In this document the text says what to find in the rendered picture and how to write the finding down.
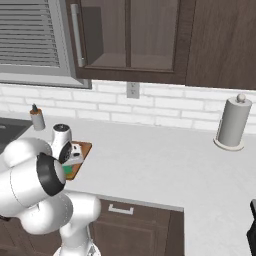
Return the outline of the dark grey sink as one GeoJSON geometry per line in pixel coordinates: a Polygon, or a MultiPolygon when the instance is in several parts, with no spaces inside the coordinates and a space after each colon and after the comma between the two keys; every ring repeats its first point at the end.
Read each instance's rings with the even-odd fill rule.
{"type": "Polygon", "coordinates": [[[30,120],[0,117],[0,154],[10,142],[18,139],[31,125],[30,120]]]}

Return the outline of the glass-front brown cupboard door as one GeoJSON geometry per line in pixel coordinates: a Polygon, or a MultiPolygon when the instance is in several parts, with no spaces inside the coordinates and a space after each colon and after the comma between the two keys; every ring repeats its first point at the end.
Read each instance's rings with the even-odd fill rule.
{"type": "Polygon", "coordinates": [[[85,65],[83,79],[183,84],[196,0],[66,0],[72,49],[71,4],[85,65]]]}

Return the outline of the grey window with blinds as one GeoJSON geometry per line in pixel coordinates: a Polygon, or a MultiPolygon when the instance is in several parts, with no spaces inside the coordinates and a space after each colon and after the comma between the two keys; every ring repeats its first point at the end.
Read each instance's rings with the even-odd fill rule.
{"type": "Polygon", "coordinates": [[[0,83],[90,89],[75,65],[66,0],[0,0],[0,83]]]}

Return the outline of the brown drawer front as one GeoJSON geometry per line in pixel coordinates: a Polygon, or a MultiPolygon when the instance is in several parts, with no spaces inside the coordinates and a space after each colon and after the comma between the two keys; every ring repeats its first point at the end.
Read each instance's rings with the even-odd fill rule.
{"type": "Polygon", "coordinates": [[[100,217],[90,225],[94,243],[102,256],[164,256],[168,235],[168,210],[101,200],[100,217]],[[133,215],[109,212],[134,208],[133,215]]]}

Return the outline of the grey soap dispenser bottle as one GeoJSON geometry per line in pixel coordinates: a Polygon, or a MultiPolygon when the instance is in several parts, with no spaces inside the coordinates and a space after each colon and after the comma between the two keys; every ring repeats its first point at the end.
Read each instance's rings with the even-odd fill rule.
{"type": "Polygon", "coordinates": [[[35,104],[32,105],[30,110],[31,120],[36,131],[41,131],[45,129],[45,122],[42,110],[38,108],[35,104]]]}

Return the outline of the brown wooden cutting board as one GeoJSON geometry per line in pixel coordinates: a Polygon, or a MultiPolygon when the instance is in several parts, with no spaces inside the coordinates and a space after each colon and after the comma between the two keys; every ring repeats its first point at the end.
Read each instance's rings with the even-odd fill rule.
{"type": "MultiPolygon", "coordinates": [[[[85,160],[85,158],[87,157],[87,155],[89,154],[89,152],[92,148],[92,144],[89,142],[78,142],[78,141],[75,141],[75,144],[80,145],[82,160],[85,160]]],[[[82,163],[77,163],[77,164],[72,165],[72,171],[66,175],[66,179],[73,180],[76,177],[76,175],[78,174],[81,166],[82,166],[82,163]]]]}

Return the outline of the grey wall outlet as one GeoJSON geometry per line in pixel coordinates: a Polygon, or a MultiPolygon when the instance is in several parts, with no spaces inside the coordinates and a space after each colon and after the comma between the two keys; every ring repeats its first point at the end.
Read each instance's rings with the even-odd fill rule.
{"type": "Polygon", "coordinates": [[[126,85],[126,94],[128,98],[138,99],[140,97],[140,83],[128,82],[126,85]]]}

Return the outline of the plain brown cupboard door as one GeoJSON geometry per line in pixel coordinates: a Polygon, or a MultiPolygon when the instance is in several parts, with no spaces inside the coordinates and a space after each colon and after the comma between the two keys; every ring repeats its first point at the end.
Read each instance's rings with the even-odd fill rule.
{"type": "Polygon", "coordinates": [[[256,0],[196,0],[186,83],[256,90],[256,0]]]}

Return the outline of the black object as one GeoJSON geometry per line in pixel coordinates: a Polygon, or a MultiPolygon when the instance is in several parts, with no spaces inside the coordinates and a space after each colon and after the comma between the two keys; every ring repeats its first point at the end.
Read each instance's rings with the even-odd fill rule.
{"type": "Polygon", "coordinates": [[[247,239],[252,256],[256,256],[256,199],[253,199],[250,203],[250,208],[253,215],[253,223],[247,232],[247,239]]]}

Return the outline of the brown base cupboard panel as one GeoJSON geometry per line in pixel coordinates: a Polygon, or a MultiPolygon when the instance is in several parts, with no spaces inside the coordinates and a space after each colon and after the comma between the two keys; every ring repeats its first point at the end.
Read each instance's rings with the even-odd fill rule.
{"type": "Polygon", "coordinates": [[[183,212],[170,213],[165,256],[185,256],[183,212]]]}

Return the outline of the white paper towel roll holder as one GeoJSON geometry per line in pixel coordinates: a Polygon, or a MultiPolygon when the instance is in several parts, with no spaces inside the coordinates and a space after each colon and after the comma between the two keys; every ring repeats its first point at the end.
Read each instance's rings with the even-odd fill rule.
{"type": "Polygon", "coordinates": [[[227,151],[240,151],[244,148],[243,132],[252,102],[244,94],[226,100],[214,143],[227,151]]]}

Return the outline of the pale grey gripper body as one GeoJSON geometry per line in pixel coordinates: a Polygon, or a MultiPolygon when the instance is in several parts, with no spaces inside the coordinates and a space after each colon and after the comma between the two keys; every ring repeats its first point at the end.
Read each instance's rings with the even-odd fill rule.
{"type": "Polygon", "coordinates": [[[83,162],[83,156],[71,156],[65,163],[63,163],[63,166],[72,166],[75,164],[81,164],[83,162]]]}

